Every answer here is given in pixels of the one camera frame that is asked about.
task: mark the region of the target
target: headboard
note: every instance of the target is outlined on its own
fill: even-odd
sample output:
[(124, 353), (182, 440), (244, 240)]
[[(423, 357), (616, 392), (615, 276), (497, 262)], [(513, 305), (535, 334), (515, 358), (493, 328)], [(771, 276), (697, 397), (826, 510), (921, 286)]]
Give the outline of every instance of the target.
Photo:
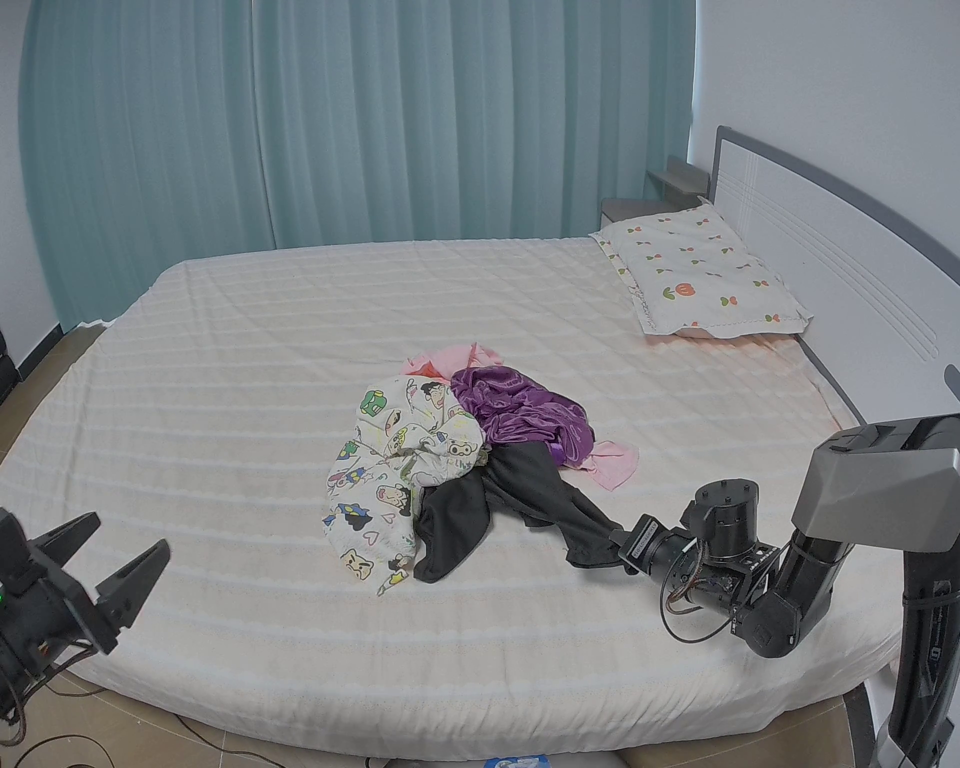
[(844, 181), (725, 126), (710, 199), (813, 313), (801, 344), (858, 418), (960, 410), (955, 254)]

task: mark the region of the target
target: garment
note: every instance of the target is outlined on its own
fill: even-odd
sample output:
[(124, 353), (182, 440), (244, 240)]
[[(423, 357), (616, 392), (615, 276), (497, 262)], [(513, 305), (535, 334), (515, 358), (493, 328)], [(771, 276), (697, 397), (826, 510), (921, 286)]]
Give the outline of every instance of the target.
[(400, 369), (401, 373), (414, 373), (429, 376), (449, 383), (450, 376), (464, 368), (478, 366), (502, 366), (503, 360), (492, 349), (473, 344), (457, 344), (433, 352), (426, 352), (408, 359)]
[(636, 472), (640, 452), (635, 445), (605, 440), (597, 443), (577, 469), (587, 472), (601, 488), (612, 491)]
[(484, 466), (425, 492), (414, 526), (426, 552), (414, 577), (433, 583), (459, 565), (487, 532), (491, 510), (513, 511), (529, 528), (556, 524), (571, 565), (624, 564), (608, 538), (622, 526), (561, 479), (545, 443), (528, 442), (497, 445)]
[(409, 575), (422, 489), (469, 471), (483, 442), (476, 419), (442, 382), (397, 376), (367, 390), (353, 439), (326, 480), (324, 532), (377, 595)]
[(450, 389), (491, 445), (543, 441), (557, 466), (578, 467), (593, 449), (587, 411), (523, 373), (496, 366), (457, 371)]

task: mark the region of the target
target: bed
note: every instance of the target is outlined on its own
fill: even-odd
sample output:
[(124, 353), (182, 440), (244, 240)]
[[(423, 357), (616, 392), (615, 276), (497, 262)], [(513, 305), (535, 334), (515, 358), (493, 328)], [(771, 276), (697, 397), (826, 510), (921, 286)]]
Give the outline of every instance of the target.
[[(732, 153), (726, 181), (714, 174), (734, 225), (749, 207), (735, 182), (756, 181), (737, 163)], [(772, 235), (747, 225), (748, 245), (768, 249)], [(774, 266), (794, 281), (797, 267)], [(636, 475), (614, 492), (564, 474), (627, 528), (643, 513), (671, 524), (700, 485), (745, 476), (760, 485), (760, 537), (785, 541), (810, 451), (856, 423), (850, 366), (829, 368), (831, 383), (792, 337), (643, 336), (588, 239), (185, 262), (71, 368), (0, 467), (0, 504), (32, 535), (99, 512), (103, 527), (70, 564), (88, 585), (171, 542), (134, 628), (81, 674), (277, 742), (469, 759), (756, 731), (894, 657), (900, 554), (867, 548), (850, 555), (828, 617), (782, 660), (727, 634), (673, 641), (655, 585), (573, 569), (556, 532), (505, 515), (438, 584), (367, 594), (324, 541), (331, 460), (368, 383), (474, 340), (580, 401), (598, 439), (639, 446)], [(860, 411), (882, 418), (880, 407)], [(684, 630), (717, 623), (697, 614)]]

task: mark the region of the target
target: blue label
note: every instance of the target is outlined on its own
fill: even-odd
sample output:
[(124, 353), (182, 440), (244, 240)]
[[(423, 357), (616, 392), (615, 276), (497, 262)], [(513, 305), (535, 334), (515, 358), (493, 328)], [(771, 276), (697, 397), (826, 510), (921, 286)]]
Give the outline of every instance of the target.
[(494, 757), (483, 764), (483, 768), (550, 768), (546, 755), (529, 757)]

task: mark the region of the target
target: purple garment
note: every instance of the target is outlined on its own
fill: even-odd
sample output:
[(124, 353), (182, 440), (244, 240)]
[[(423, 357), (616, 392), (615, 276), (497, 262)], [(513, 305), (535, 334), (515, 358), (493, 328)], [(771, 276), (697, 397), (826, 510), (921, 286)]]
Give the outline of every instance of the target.
[(558, 467), (578, 467), (593, 450), (593, 430), (583, 406), (512, 368), (457, 371), (450, 389), (479, 421), (491, 445), (542, 441)]

